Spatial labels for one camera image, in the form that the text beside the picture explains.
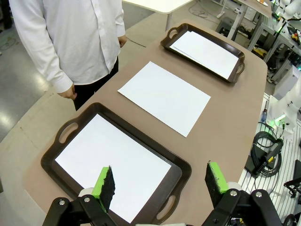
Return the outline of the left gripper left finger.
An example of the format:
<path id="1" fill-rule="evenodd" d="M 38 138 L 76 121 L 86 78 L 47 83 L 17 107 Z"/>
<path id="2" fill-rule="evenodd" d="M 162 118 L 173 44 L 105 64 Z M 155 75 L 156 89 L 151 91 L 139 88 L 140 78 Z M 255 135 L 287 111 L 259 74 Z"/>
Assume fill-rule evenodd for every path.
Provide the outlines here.
<path id="1" fill-rule="evenodd" d="M 102 168 L 91 194 L 85 194 L 69 201 L 58 197 L 53 200 L 45 226 L 115 226 L 108 212 L 115 194 L 115 182 L 110 166 Z"/>

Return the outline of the person's right hand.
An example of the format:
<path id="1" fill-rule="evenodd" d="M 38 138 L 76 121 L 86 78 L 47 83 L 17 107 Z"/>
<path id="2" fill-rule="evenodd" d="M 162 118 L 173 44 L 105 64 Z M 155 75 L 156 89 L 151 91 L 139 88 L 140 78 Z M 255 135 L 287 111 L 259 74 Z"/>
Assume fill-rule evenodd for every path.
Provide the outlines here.
<path id="1" fill-rule="evenodd" d="M 67 99 L 75 100 L 77 93 L 75 92 L 74 84 L 72 84 L 71 87 L 67 91 L 58 93 L 58 95 L 61 97 L 67 98 Z"/>

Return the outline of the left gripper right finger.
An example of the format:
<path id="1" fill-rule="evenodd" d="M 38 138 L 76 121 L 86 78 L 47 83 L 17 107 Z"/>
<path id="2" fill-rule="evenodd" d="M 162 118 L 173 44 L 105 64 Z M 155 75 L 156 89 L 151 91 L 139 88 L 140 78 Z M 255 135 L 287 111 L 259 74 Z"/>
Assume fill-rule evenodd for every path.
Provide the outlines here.
<path id="1" fill-rule="evenodd" d="M 266 190 L 250 194 L 229 188 L 216 162 L 207 163 L 205 182 L 214 209 L 204 221 L 204 226 L 227 226 L 234 218 L 246 226 L 281 226 L 282 222 Z"/>

